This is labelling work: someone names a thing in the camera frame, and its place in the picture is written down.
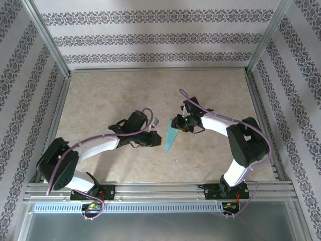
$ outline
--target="blue triangular object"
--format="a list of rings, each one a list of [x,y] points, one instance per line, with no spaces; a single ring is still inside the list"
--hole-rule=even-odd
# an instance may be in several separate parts
[[[179,130],[172,128],[172,121],[169,121],[169,129],[167,130],[167,137],[166,137],[166,147],[165,147],[165,154],[169,151],[172,143],[174,142]]]

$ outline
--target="marble floor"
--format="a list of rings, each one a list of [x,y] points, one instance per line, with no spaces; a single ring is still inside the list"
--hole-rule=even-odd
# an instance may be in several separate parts
[[[225,136],[210,130],[179,132],[165,154],[168,122],[181,113],[185,100],[179,88],[218,113],[256,118],[242,70],[74,73],[57,137],[71,141],[100,134],[133,111],[149,107],[159,119],[161,146],[127,145],[91,157],[77,170],[92,173],[100,182],[218,181],[233,159]],[[275,180],[269,163],[247,178]]]

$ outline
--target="white wall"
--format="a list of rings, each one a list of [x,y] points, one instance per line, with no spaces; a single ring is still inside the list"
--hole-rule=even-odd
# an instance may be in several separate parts
[[[35,0],[70,69],[245,67],[278,3]]]
[[[20,1],[0,0],[0,240],[11,240],[64,76]]]
[[[293,1],[253,71],[284,169],[321,239],[321,8]]]

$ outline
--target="robotic arm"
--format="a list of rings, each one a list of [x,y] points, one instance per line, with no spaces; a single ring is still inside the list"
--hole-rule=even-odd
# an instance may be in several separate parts
[[[152,121],[151,127],[156,127],[158,120],[155,118]],[[141,132],[137,135],[117,136],[117,134],[137,132],[145,123],[147,124],[147,116],[136,110],[127,120],[123,119],[117,124],[109,126],[109,130],[105,134],[115,134],[115,136],[93,139],[70,151],[58,168],[53,189],[59,190],[68,187],[97,196],[100,192],[98,181],[88,172],[77,171],[77,164],[98,153],[120,148],[131,144],[131,142],[141,147],[159,146],[162,138],[157,134],[157,131],[150,131],[151,127],[148,132]],[[44,176],[45,180],[49,181],[59,158],[75,143],[78,142],[69,143],[62,138],[57,138],[50,144],[37,163],[37,170]]]
[[[195,97],[190,100],[198,104]],[[268,144],[260,134],[242,124],[235,125],[206,113],[188,100],[183,103],[184,105],[181,106],[183,114],[178,114],[173,119],[172,128],[195,133],[194,127],[200,127],[203,129],[202,131],[213,130],[229,139],[234,159],[228,171],[220,178],[220,195],[222,198],[226,198],[236,193],[244,183],[245,176],[251,170],[251,164],[261,160],[269,152]],[[244,119],[243,122],[259,129],[256,120],[252,117]]]

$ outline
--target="cable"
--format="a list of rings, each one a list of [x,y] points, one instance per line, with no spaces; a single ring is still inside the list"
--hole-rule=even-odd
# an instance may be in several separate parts
[[[95,197],[95,196],[92,196],[92,195],[89,195],[89,194],[87,194],[85,192],[81,192],[81,191],[78,191],[78,190],[74,190],[74,191],[80,193],[81,195],[84,195],[84,196],[89,197],[89,198],[96,199],[97,201],[101,202],[101,208],[100,208],[99,212],[95,216],[87,217],[86,216],[87,210],[84,212],[83,216],[85,217],[85,219],[93,220],[93,219],[99,217],[105,211],[106,205],[105,205],[105,202],[102,199],[100,199],[98,197]]]
[[[224,120],[227,120],[229,122],[235,122],[235,123],[238,123],[238,124],[242,124],[246,127],[249,127],[250,129],[254,130],[255,132],[257,132],[258,134],[260,134],[264,140],[266,141],[267,145],[269,146],[269,154],[268,154],[268,157],[263,160],[262,162],[260,163],[257,163],[257,164],[253,164],[252,166],[250,166],[250,169],[253,170],[253,168],[259,166],[259,165],[262,165],[263,163],[269,161],[272,157],[272,144],[271,142],[269,141],[269,139],[267,138],[267,136],[262,132],[260,131],[259,129],[255,128],[254,126],[251,126],[249,125],[248,123],[245,123],[241,120],[238,120],[238,119],[234,119],[234,118],[230,118],[230,117],[227,117],[225,115],[222,115],[222,114],[218,114],[218,113],[214,113],[214,112],[210,112],[208,111],[207,109],[203,108],[202,106],[200,106],[199,104],[195,103],[194,101],[190,100],[189,99],[189,96],[188,94],[183,90],[183,89],[179,89],[180,93],[190,102],[192,103],[193,105],[195,105],[196,107],[202,109],[203,111],[213,115],[213,116],[217,116],[218,118],[221,118],[221,119],[224,119]],[[246,177],[247,173],[249,172],[249,169],[246,170],[246,172],[243,174],[243,176],[241,177],[241,179],[244,180],[244,178]],[[258,183],[256,181],[253,181],[253,180],[248,180],[247,182],[254,182],[256,183],[256,187],[255,187],[255,190],[252,194],[252,196],[248,199],[248,201],[246,202],[246,204],[243,206],[243,208],[241,210],[239,210],[235,215],[233,215],[233,217],[241,214],[243,212],[243,210],[249,205],[250,201],[253,199],[256,191],[257,191],[257,188],[258,188]]]
[[[260,135],[264,138],[264,140],[266,141],[267,145],[269,146],[269,154],[268,154],[268,157],[267,157],[264,161],[262,161],[262,162],[260,162],[260,163],[253,164],[253,165],[251,166],[251,168],[257,167],[257,166],[259,166],[259,165],[261,165],[261,164],[263,164],[263,163],[265,163],[266,161],[268,161],[268,160],[271,159],[271,157],[272,157],[272,145],[271,145],[271,142],[269,141],[269,139],[267,138],[267,136],[266,136],[262,131],[260,131],[259,129],[255,128],[254,126],[251,126],[251,125],[249,125],[248,123],[245,123],[245,122],[243,122],[243,121],[241,121],[241,120],[234,119],[234,118],[230,118],[230,117],[227,117],[227,116],[222,115],[222,114],[210,112],[210,111],[208,111],[207,109],[205,109],[205,108],[203,108],[202,106],[200,106],[199,104],[197,104],[197,103],[195,103],[194,101],[190,100],[188,94],[187,94],[183,89],[179,89],[179,91],[180,91],[180,93],[181,93],[190,103],[192,103],[193,105],[195,105],[195,106],[197,106],[198,108],[202,109],[203,111],[205,111],[205,112],[207,112],[207,113],[209,113],[209,114],[212,114],[213,116],[217,116],[218,118],[227,120],[227,121],[229,121],[229,122],[235,122],[235,123],[238,123],[238,124],[242,124],[242,125],[244,125],[244,126],[246,126],[246,127],[249,127],[250,129],[254,130],[255,132],[257,132],[258,134],[260,134]],[[248,170],[244,173],[243,177],[245,177],[245,176],[247,175],[247,173],[248,173]]]
[[[191,133],[193,133],[193,134],[198,134],[198,133],[201,133],[201,132],[204,132],[205,131],[205,129],[202,129],[201,131],[199,131],[199,132],[191,132]]]
[[[93,137],[89,137],[87,139],[84,139],[76,144],[74,144],[72,147],[70,147],[68,150],[65,151],[65,153],[61,156],[61,158],[58,160],[52,174],[51,174],[51,177],[50,177],[50,180],[48,182],[48,189],[47,189],[47,192],[46,192],[46,195],[48,196],[52,190],[52,187],[53,187],[53,183],[54,183],[54,179],[55,179],[55,176],[57,174],[57,171],[58,171],[58,168],[61,164],[61,162],[65,159],[65,157],[68,155],[68,153],[70,153],[73,149],[79,147],[80,145],[88,142],[88,141],[91,141],[91,140],[94,140],[94,139],[98,139],[98,138],[105,138],[105,137],[129,137],[129,136],[134,136],[134,135],[137,135],[139,133],[142,133],[144,132],[145,130],[148,129],[148,127],[152,124],[152,120],[153,120],[153,112],[150,108],[144,108],[142,110],[142,112],[144,112],[145,110],[148,110],[150,112],[150,122],[148,123],[148,125],[146,127],[144,127],[142,130],[140,131],[137,131],[137,132],[133,132],[133,133],[124,133],[124,134],[101,134],[101,135],[97,135],[97,136],[93,136]]]
[[[133,147],[133,148],[138,148],[139,147],[139,144],[138,144],[138,146],[137,147],[135,147],[134,145],[133,145],[133,143],[129,143],[130,145],[131,145],[131,147]]]

